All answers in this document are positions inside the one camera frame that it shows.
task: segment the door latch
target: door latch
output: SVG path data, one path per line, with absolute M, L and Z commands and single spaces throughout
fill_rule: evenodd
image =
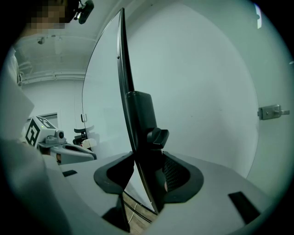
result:
M 279 118 L 282 115 L 289 115 L 290 110 L 282 110 L 280 105 L 271 105 L 266 107 L 261 107 L 258 109 L 257 115 L 260 120 L 268 120 Z

